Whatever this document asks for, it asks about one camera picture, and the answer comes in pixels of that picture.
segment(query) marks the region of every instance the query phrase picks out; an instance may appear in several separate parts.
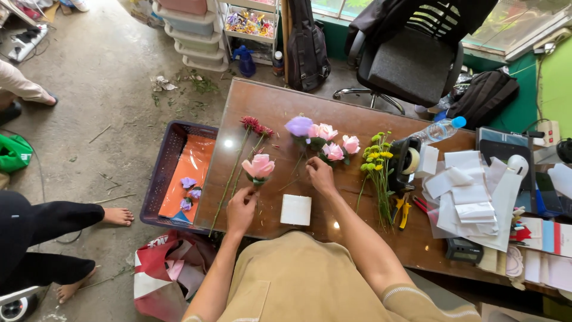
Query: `purple flower head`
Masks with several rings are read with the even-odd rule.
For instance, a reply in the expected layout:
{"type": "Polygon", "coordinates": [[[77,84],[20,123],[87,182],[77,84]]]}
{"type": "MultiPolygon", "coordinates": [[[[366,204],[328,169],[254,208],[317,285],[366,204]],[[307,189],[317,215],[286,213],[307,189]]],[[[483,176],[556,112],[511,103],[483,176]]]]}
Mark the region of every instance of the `purple flower head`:
{"type": "Polygon", "coordinates": [[[183,188],[188,189],[188,188],[196,185],[197,181],[195,179],[191,179],[189,177],[186,177],[186,178],[181,179],[181,183],[182,183],[183,188]]]}
{"type": "Polygon", "coordinates": [[[295,136],[305,136],[308,135],[308,130],[314,124],[314,122],[304,116],[296,116],[286,123],[284,126],[288,132],[295,136]]]}
{"type": "Polygon", "coordinates": [[[183,200],[181,200],[181,209],[190,210],[192,206],[193,202],[190,200],[190,198],[184,198],[183,200]]]}
{"type": "Polygon", "coordinates": [[[199,198],[201,198],[201,192],[202,191],[200,189],[193,189],[193,190],[189,191],[189,195],[193,199],[199,199],[199,198]]]}

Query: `hand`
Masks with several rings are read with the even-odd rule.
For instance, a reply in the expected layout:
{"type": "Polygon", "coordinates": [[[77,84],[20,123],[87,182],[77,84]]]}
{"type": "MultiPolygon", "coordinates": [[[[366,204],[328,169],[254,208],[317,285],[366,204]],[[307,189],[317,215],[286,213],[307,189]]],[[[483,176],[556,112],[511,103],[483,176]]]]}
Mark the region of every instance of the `hand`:
{"type": "Polygon", "coordinates": [[[260,192],[252,186],[240,189],[232,197],[227,206],[227,234],[236,235],[240,238],[246,234],[252,223],[259,195],[260,192]]]}
{"type": "Polygon", "coordinates": [[[315,156],[308,160],[308,162],[306,162],[306,172],[310,175],[314,188],[324,197],[337,193],[333,183],[332,167],[327,165],[320,158],[315,156]]]}

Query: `white pants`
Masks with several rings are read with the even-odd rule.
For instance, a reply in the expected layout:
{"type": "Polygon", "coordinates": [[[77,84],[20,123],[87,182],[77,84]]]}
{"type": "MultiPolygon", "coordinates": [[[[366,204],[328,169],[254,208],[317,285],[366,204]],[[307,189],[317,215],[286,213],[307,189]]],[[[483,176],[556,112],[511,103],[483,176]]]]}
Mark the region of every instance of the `white pants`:
{"type": "Polygon", "coordinates": [[[28,80],[10,63],[0,60],[0,87],[25,101],[47,103],[50,95],[38,84],[28,80]]]}

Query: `concrete floor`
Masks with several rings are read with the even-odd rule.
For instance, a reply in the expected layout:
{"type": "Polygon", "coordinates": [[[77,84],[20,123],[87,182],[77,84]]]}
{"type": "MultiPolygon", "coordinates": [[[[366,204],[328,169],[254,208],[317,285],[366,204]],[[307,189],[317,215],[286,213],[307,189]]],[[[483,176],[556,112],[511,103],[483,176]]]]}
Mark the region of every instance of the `concrete floor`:
{"type": "MultiPolygon", "coordinates": [[[[180,89],[160,92],[160,106],[152,99],[150,79],[164,75],[176,80],[185,70],[173,40],[163,30],[149,28],[129,16],[116,0],[91,0],[87,13],[64,16],[58,11],[50,31],[50,45],[40,56],[19,66],[22,73],[59,97],[55,108],[23,103],[24,111],[4,128],[25,137],[36,149],[45,180],[46,201],[94,202],[125,194],[134,196],[106,202],[105,207],[128,207],[136,215],[132,227],[96,225],[84,230],[76,242],[41,245],[42,252],[63,253],[94,259],[98,272],[91,283],[116,275],[133,264],[133,253],[165,229],[138,221],[161,138],[167,122],[177,118],[176,110],[190,100],[207,104],[205,111],[183,111],[183,120],[219,126],[231,83],[229,73],[199,73],[211,78],[219,92],[199,95],[189,82],[174,82],[180,89]],[[176,104],[168,106],[169,98],[176,104]],[[108,125],[111,127],[89,143],[108,125]],[[113,184],[98,172],[113,177],[113,184]]],[[[43,40],[38,52],[47,41],[43,40]]],[[[9,42],[0,46],[6,54],[9,42]]],[[[237,65],[231,68],[237,71],[237,65]]],[[[267,66],[258,66],[257,81],[283,86],[267,66]]],[[[345,62],[332,61],[332,73],[316,95],[330,98],[340,88],[359,87],[355,72],[345,62]]],[[[343,101],[369,105],[370,96],[344,97],[343,101]]],[[[378,108],[397,113],[384,101],[378,108]]],[[[410,104],[407,115],[416,116],[410,104]]],[[[38,160],[15,175],[11,189],[25,195],[32,204],[42,202],[38,160]]],[[[141,316],[133,306],[133,276],[123,274],[113,281],[80,290],[58,306],[56,286],[48,291],[30,321],[157,321],[141,316]]]]}

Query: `purple plastic basket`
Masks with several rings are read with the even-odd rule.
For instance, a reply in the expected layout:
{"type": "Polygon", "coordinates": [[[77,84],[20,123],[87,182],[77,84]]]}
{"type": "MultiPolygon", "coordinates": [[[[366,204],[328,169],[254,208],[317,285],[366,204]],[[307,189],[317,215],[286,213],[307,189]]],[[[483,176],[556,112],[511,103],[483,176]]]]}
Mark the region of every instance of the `purple plastic basket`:
{"type": "Polygon", "coordinates": [[[165,199],[182,149],[185,147],[187,134],[216,140],[218,132],[219,129],[216,127],[185,121],[171,121],[167,125],[163,142],[161,143],[161,149],[159,150],[159,155],[157,155],[157,161],[155,161],[153,175],[147,187],[143,207],[139,214],[139,218],[142,222],[153,226],[173,228],[192,233],[209,233],[208,229],[196,228],[186,222],[175,221],[159,216],[159,209],[165,199]]]}

